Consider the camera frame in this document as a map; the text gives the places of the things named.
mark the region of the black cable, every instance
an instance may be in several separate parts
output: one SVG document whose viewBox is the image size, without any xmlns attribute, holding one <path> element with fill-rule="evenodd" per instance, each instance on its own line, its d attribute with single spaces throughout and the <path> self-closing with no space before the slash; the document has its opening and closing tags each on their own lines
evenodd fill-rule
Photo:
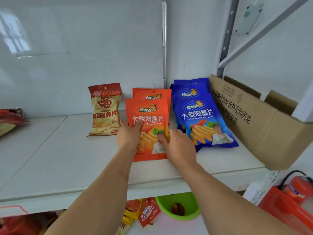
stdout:
<svg viewBox="0 0 313 235">
<path fill-rule="evenodd" d="M 289 178 L 289 176 L 290 176 L 291 174 L 294 174 L 295 172 L 302 173 L 304 176 L 306 176 L 306 174 L 305 174 L 303 171 L 294 170 L 294 171 L 288 173 L 288 175 L 285 176 L 285 178 L 284 178 L 283 181 L 280 183 L 280 185 L 278 186 L 278 188 L 279 188 L 279 189 L 282 189 L 283 186 L 284 186 L 284 184 L 285 184 L 285 182 L 286 182 L 286 180 Z"/>
</svg>

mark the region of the red outlined label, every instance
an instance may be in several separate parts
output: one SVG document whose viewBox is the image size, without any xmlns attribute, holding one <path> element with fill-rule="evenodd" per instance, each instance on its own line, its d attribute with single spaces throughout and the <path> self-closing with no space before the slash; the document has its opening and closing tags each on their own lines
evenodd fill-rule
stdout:
<svg viewBox="0 0 313 235">
<path fill-rule="evenodd" d="M 0 206 L 0 217 L 10 217 L 17 215 L 26 215 L 28 211 L 21 205 Z"/>
</svg>

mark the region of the green leaf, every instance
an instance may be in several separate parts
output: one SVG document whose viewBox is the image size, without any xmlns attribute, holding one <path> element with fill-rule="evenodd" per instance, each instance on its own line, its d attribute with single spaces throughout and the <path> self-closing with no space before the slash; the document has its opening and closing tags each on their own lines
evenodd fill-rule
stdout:
<svg viewBox="0 0 313 235">
<path fill-rule="evenodd" d="M 158 132 L 159 132 L 159 130 L 158 130 L 157 128 L 154 128 L 154 129 L 152 130 L 152 133 L 153 133 L 154 135 L 157 135 Z"/>
<path fill-rule="evenodd" d="M 208 121 L 207 125 L 208 125 L 209 128 L 213 128 L 213 123 L 211 121 Z"/>
</svg>

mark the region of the recycling symbol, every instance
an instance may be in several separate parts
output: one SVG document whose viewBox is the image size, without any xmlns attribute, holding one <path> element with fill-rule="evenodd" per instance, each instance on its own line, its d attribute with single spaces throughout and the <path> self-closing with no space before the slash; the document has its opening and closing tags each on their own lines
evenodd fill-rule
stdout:
<svg viewBox="0 0 313 235">
<path fill-rule="evenodd" d="M 238 101 L 242 101 L 242 94 L 239 94 L 237 98 L 238 98 Z"/>
</svg>

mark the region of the red container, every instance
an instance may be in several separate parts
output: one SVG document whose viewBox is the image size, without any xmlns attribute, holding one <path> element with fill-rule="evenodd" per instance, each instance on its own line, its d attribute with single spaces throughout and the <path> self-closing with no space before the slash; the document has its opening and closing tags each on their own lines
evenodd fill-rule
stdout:
<svg viewBox="0 0 313 235">
<path fill-rule="evenodd" d="M 313 196 L 313 185 L 307 177 L 295 176 L 289 184 L 284 186 L 282 191 L 302 204 L 307 198 Z"/>
<path fill-rule="evenodd" d="M 291 197 L 272 187 L 259 204 L 259 208 L 276 217 L 292 229 L 313 235 L 313 216 Z"/>
<path fill-rule="evenodd" d="M 41 231 L 39 224 L 27 216 L 3 218 L 0 235 L 38 235 Z"/>
</svg>

